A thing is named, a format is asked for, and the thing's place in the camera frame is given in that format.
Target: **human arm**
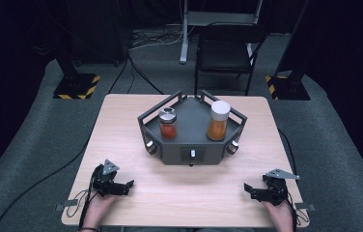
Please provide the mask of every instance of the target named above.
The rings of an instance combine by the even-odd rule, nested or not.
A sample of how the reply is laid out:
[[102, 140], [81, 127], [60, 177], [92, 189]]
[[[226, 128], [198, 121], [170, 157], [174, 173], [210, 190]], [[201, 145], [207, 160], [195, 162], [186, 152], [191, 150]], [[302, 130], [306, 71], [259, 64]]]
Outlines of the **human arm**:
[[277, 206], [267, 201], [262, 202], [278, 232], [293, 232], [293, 212], [285, 201]]
[[96, 191], [91, 192], [92, 200], [89, 203], [88, 210], [86, 212], [85, 218], [83, 220], [82, 229], [78, 231], [96, 231], [92, 229], [85, 229], [85, 228], [94, 228], [97, 229], [100, 222], [109, 212], [110, 207], [112, 204], [119, 198], [119, 195], [110, 195], [106, 194], [101, 196]]

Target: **robotic hand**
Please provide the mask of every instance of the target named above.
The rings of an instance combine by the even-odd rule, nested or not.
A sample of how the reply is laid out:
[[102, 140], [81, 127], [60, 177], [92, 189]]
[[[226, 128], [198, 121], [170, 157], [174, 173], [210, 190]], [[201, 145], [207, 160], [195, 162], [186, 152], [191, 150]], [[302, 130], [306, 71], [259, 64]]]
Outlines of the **robotic hand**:
[[92, 188], [101, 196], [106, 194], [128, 195], [130, 188], [133, 187], [134, 180], [126, 184], [115, 183], [113, 179], [118, 173], [118, 170], [119, 167], [107, 159], [104, 165], [100, 164], [95, 168]]
[[263, 175], [266, 189], [252, 188], [245, 183], [244, 189], [251, 194], [251, 199], [268, 201], [272, 205], [277, 206], [288, 199], [288, 189], [285, 179], [299, 180], [299, 176], [277, 168]]

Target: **wrist strap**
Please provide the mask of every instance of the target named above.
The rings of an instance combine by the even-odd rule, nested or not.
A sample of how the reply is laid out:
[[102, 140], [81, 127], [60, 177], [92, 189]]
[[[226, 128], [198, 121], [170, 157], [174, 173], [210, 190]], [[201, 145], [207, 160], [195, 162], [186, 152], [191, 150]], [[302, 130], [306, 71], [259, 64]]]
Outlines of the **wrist strap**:
[[98, 230], [96, 230], [96, 228], [92, 228], [92, 227], [81, 227], [78, 229], [78, 231], [82, 231], [82, 230], [92, 230], [92, 231], [99, 232]]

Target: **chair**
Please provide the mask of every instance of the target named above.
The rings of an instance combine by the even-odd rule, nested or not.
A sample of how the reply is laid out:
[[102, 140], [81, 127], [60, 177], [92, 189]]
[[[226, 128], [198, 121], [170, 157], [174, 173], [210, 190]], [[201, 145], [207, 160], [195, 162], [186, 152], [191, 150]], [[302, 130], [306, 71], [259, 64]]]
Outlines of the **chair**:
[[[199, 88], [199, 72], [203, 72], [237, 73], [236, 79], [248, 73], [245, 90], [234, 89], [245, 91], [247, 96], [258, 51], [265, 38], [266, 32], [258, 24], [217, 22], [205, 26], [199, 35], [196, 53], [194, 95]], [[251, 56], [247, 44], [257, 44]]]

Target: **jar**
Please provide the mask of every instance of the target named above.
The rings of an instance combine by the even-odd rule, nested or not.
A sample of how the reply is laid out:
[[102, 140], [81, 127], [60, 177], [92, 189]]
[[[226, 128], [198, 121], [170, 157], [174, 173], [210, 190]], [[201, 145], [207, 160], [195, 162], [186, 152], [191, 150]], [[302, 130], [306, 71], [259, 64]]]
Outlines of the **jar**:
[[174, 139], [178, 135], [176, 110], [172, 107], [162, 108], [158, 116], [161, 136], [164, 139]]
[[215, 101], [212, 103], [211, 118], [207, 130], [207, 136], [211, 140], [222, 140], [226, 136], [230, 109], [230, 105], [225, 101]]

